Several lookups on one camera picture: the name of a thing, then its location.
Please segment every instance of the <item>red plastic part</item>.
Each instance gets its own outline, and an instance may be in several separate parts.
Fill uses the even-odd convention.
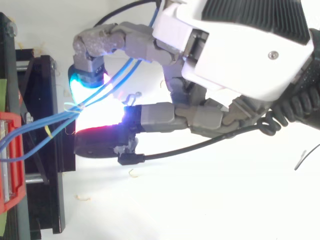
[[[21,117],[17,114],[10,112],[0,112],[0,120],[7,121],[8,132],[21,127]],[[19,158],[23,152],[22,135],[17,136],[9,144],[10,158]],[[2,178],[0,177],[0,214],[7,212],[9,209],[17,205],[26,196],[26,180],[24,171],[24,162],[17,161],[10,163],[11,170],[11,186],[13,196],[10,197],[10,201],[5,203],[4,190],[2,184]]]

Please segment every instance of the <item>bright white light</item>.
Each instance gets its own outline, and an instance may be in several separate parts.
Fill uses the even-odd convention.
[[[110,77],[107,74],[104,74],[103,78],[104,78],[104,84],[106,84],[110,80]],[[73,97],[73,100],[74,100],[74,102],[76,104],[82,103],[84,100],[86,100],[88,97],[90,97],[96,91],[98,91],[101,87],[102,86],[99,86],[99,87],[96,87],[96,88],[85,87],[75,77],[73,77],[71,79],[71,81],[70,81],[70,88],[71,88],[71,92],[72,92],[72,97]],[[94,97],[92,100],[90,100],[88,102],[88,104],[94,102],[95,100],[97,100],[99,98],[101,98],[103,95],[108,93],[111,89],[112,89],[112,85],[110,84],[102,92],[100,92],[96,97]]]
[[[105,74],[104,83],[106,84],[109,80],[110,77]],[[87,88],[77,81],[77,79],[72,79],[70,81],[70,88],[74,102],[80,104],[100,89],[101,86],[97,88]],[[88,103],[92,103],[98,98],[101,98],[112,88],[113,86],[110,84]],[[83,129],[117,125],[122,122],[124,114],[124,104],[120,100],[114,98],[113,94],[110,94],[107,98],[86,107],[80,113],[76,121],[75,132]]]
[[[125,115],[124,105],[116,98],[107,97],[86,107],[79,115],[75,132],[83,129],[116,125],[122,122]]]

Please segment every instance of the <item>robotic hand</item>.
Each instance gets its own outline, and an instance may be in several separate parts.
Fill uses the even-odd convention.
[[[77,132],[77,155],[142,163],[141,132],[189,128],[212,138],[191,151],[257,129],[273,136],[288,121],[320,128],[320,31],[308,29],[300,0],[166,0],[160,8],[154,29],[123,22],[74,38],[73,71],[84,86],[103,85],[103,56],[123,50],[161,64],[172,99],[128,106],[122,123]],[[228,108],[206,99],[207,89],[223,88],[241,95]]]

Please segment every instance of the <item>green tape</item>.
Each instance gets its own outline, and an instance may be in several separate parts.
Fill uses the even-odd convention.
[[[2,213],[0,215],[0,237],[3,237],[5,234],[6,224],[7,224],[7,212]]]
[[[6,110],[7,79],[0,79],[0,112]]]

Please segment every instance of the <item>blue wire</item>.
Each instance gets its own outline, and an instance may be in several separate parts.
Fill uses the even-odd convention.
[[[104,86],[102,86],[99,90],[97,90],[93,95],[91,95],[90,97],[88,97],[85,101],[83,101],[81,104],[85,104],[87,102],[89,102],[91,99],[93,99],[94,97],[96,97],[99,93],[101,93],[109,84],[112,84],[115,82],[115,80],[120,77],[123,72],[129,67],[129,65],[133,62],[133,58],[130,58],[125,64],[124,66],[111,78],[111,80],[105,84]],[[72,107],[70,109],[70,111],[76,111],[78,109],[77,106]],[[18,129],[12,131],[11,133],[9,133],[7,136],[5,136],[1,141],[0,141],[0,153],[9,145],[9,143],[16,138],[17,136],[39,129],[39,128],[43,128],[47,125],[51,125],[57,122],[61,122],[64,121],[66,119],[71,118],[72,116],[74,116],[75,114],[78,115],[78,113],[74,113],[74,112],[69,112],[69,111],[65,111],[62,113],[58,113],[55,114],[53,116],[49,116],[49,117],[45,117],[43,119],[37,120],[35,122],[32,122],[30,124],[26,124],[22,127],[19,127]]]
[[[95,102],[101,101],[102,99],[107,98],[110,94],[114,93],[116,90],[118,90],[131,76],[132,74],[137,70],[139,65],[141,64],[141,60],[137,61],[135,65],[132,67],[130,72],[111,90],[109,91],[105,96],[101,97],[100,99],[96,100]],[[61,124],[59,127],[54,130],[51,135],[52,138],[54,138],[59,132],[61,132],[65,127],[67,127],[69,124],[71,124],[74,120],[77,119],[78,113],[74,113],[73,116],[65,121],[63,124]],[[31,157],[33,154],[38,152],[41,148],[43,148],[48,142],[52,140],[50,136],[46,137],[41,143],[39,143],[34,149],[32,149],[30,152],[27,154],[21,156],[21,157],[16,157],[16,158],[10,158],[10,159],[0,159],[1,162],[7,162],[7,163],[13,163],[13,162],[18,162],[18,161],[24,161],[27,158]]]
[[[156,18],[158,15],[158,9],[155,10],[154,15],[152,17],[152,20],[149,24],[150,27],[152,27],[152,25],[154,24]],[[129,67],[129,65],[133,62],[133,58],[130,58],[125,64],[124,66],[111,78],[111,80],[105,84],[104,86],[102,86],[99,90],[97,90],[93,95],[91,95],[89,98],[87,98],[85,101],[83,101],[81,104],[86,104],[87,102],[89,102],[90,100],[92,100],[94,97],[96,97],[99,93],[101,93],[109,84],[112,84],[115,82],[115,80],[123,74],[123,72]],[[105,98],[107,98],[110,94],[114,93],[116,90],[118,90],[131,76],[132,74],[136,71],[136,69],[138,68],[138,66],[141,64],[141,60],[138,60],[135,65],[132,67],[132,69],[130,70],[130,72],[111,90],[109,91],[107,94],[105,94],[103,97],[99,98],[98,100],[95,100],[94,102],[90,103],[87,105],[90,106],[94,103],[97,103]],[[70,109],[70,111],[76,111],[76,110],[80,110],[77,106],[72,107]],[[72,123],[74,120],[77,119],[77,117],[79,116],[79,113],[74,113],[74,112],[62,112],[62,113],[58,113],[55,114],[54,116],[50,116],[50,117],[45,117],[43,119],[37,120],[33,123],[30,123],[28,125],[24,125],[18,129],[16,129],[15,131],[11,132],[10,134],[8,134],[6,137],[4,137],[1,141],[0,141],[0,152],[2,152],[8,145],[9,143],[17,136],[27,133],[29,131],[32,130],[36,130],[39,128],[43,128],[47,125],[51,125],[66,119],[69,119],[67,121],[65,121],[63,124],[61,124],[59,127],[57,127],[56,130],[54,130],[52,132],[52,137],[55,137],[59,132],[61,132],[65,127],[67,127],[70,123]],[[33,154],[35,154],[37,151],[39,151],[41,148],[43,148],[44,145],[46,145],[52,138],[51,137],[47,137],[45,140],[43,140],[40,144],[38,144],[34,149],[32,149],[30,152],[28,152],[27,154],[18,157],[18,158],[10,158],[10,159],[0,159],[0,162],[8,162],[8,163],[12,163],[12,162],[17,162],[17,161],[24,161],[25,159],[31,157]]]

